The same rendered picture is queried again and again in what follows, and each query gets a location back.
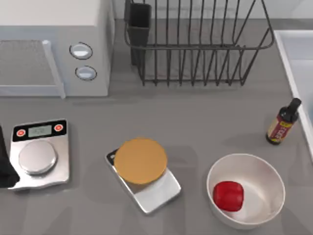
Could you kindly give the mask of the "round orange-brown bread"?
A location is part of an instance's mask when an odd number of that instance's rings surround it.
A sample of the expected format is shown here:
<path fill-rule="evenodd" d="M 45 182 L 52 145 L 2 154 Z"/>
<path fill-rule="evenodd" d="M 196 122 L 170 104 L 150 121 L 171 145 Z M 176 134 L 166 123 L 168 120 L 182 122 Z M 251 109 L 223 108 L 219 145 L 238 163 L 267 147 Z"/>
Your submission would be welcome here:
<path fill-rule="evenodd" d="M 135 185 L 146 185 L 160 178 L 167 163 L 165 149 L 157 141 L 147 138 L 124 142 L 114 158 L 118 175 Z"/>

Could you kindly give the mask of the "silver flat kitchen scale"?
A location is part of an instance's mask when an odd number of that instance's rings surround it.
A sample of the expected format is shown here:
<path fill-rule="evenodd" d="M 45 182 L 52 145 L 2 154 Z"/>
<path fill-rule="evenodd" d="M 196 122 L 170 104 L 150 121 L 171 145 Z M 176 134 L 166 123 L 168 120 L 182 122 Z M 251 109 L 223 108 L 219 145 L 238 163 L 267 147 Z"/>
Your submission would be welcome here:
<path fill-rule="evenodd" d="M 116 152 L 117 150 L 108 153 L 105 157 L 106 162 L 124 191 L 132 198 L 143 213 L 151 214 L 157 211 L 180 194 L 181 186 L 168 168 L 159 179 L 152 183 L 135 185 L 126 182 L 118 175 L 115 169 L 114 159 Z"/>

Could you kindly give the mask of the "microwave knob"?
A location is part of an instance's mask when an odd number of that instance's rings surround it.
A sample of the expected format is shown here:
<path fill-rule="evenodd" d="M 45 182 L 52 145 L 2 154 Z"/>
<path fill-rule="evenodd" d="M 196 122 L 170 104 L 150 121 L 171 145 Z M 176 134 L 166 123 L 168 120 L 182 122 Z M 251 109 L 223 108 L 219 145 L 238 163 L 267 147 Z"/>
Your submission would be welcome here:
<path fill-rule="evenodd" d="M 87 60 L 93 55 L 92 48 L 85 43 L 77 43 L 69 47 L 70 54 L 79 60 Z"/>
<path fill-rule="evenodd" d="M 82 66 L 75 69 L 75 75 L 84 81 L 92 81 L 97 77 L 97 71 L 90 66 Z"/>

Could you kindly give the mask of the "black cutlery holder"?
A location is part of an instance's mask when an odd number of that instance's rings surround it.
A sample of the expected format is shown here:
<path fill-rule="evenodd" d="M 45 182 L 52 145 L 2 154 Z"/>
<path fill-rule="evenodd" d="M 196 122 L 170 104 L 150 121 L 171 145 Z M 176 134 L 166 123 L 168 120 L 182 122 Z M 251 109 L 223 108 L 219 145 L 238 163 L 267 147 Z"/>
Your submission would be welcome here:
<path fill-rule="evenodd" d="M 146 47 L 151 28 L 151 13 L 151 5 L 125 0 L 124 21 L 131 46 Z"/>

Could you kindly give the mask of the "pale microwave oven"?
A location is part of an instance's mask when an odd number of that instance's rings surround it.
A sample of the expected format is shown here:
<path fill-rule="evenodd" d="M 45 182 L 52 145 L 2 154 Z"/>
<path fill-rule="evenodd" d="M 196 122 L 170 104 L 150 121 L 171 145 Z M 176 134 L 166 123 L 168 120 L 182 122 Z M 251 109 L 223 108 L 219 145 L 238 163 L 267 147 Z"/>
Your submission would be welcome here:
<path fill-rule="evenodd" d="M 107 96 L 112 0 L 0 0 L 0 96 Z"/>

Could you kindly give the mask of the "red bell pepper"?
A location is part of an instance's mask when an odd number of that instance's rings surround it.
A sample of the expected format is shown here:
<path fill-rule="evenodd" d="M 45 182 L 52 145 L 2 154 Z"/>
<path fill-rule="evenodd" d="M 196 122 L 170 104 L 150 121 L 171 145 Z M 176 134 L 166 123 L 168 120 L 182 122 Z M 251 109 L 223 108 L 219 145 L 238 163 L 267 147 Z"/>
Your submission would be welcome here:
<path fill-rule="evenodd" d="M 234 181 L 221 181 L 213 188 L 213 201 L 223 211 L 238 212 L 244 202 L 244 188 Z"/>

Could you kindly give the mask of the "white bowl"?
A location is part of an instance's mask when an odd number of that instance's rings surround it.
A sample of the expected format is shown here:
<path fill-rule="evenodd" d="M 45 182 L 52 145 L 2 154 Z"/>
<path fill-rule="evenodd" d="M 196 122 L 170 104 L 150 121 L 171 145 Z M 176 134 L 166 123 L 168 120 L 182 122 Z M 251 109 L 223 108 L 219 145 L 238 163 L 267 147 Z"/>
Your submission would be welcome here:
<path fill-rule="evenodd" d="M 243 205 L 237 212 L 223 211 L 213 200 L 214 186 L 223 181 L 243 187 Z M 213 163 L 206 177 L 206 190 L 213 214 L 239 230 L 251 230 L 274 219 L 286 198 L 285 185 L 277 170 L 262 158 L 247 153 L 229 154 Z"/>

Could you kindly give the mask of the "silver scale with display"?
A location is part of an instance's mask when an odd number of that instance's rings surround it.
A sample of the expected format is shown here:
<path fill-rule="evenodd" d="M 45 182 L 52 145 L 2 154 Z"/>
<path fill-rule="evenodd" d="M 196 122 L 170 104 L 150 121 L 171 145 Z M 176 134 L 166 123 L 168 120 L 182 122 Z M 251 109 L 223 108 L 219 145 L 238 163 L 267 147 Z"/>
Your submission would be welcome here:
<path fill-rule="evenodd" d="M 70 179 L 67 120 L 61 118 L 14 126 L 9 160 L 20 177 L 10 190 L 67 183 Z"/>

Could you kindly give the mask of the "dark sauce bottle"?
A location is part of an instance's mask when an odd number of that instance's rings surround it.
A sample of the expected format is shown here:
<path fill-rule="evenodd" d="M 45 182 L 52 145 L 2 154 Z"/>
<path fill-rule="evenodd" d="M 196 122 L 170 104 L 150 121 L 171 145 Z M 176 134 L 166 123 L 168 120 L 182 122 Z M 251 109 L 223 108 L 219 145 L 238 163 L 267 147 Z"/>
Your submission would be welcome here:
<path fill-rule="evenodd" d="M 280 108 L 277 116 L 266 132 L 266 139 L 273 145 L 279 145 L 299 118 L 298 108 L 302 101 L 293 98 L 287 106 Z"/>

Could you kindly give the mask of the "microwave door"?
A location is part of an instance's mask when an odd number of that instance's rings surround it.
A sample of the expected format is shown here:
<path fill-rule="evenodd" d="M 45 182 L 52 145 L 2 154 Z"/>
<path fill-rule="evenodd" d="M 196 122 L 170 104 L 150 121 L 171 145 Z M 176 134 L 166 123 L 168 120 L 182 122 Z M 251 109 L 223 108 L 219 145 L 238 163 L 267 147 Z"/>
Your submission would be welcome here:
<path fill-rule="evenodd" d="M 0 41 L 0 96 L 66 97 L 51 41 Z"/>

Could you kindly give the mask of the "white sink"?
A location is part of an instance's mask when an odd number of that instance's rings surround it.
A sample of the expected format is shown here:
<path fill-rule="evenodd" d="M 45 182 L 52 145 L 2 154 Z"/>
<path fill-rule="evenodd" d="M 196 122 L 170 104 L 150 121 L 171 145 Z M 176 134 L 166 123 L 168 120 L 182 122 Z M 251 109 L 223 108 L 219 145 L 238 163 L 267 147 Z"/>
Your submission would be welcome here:
<path fill-rule="evenodd" d="M 292 95 L 302 100 L 299 115 L 313 162 L 313 30 L 276 30 L 274 36 Z"/>

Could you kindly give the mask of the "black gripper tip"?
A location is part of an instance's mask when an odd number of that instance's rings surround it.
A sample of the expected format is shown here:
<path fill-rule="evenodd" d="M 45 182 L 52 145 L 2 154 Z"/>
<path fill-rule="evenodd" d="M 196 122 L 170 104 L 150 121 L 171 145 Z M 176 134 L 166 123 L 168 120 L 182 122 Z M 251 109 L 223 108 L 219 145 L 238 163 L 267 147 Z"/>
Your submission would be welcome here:
<path fill-rule="evenodd" d="M 9 161 L 0 126 L 0 188 L 12 188 L 19 181 L 20 177 Z"/>

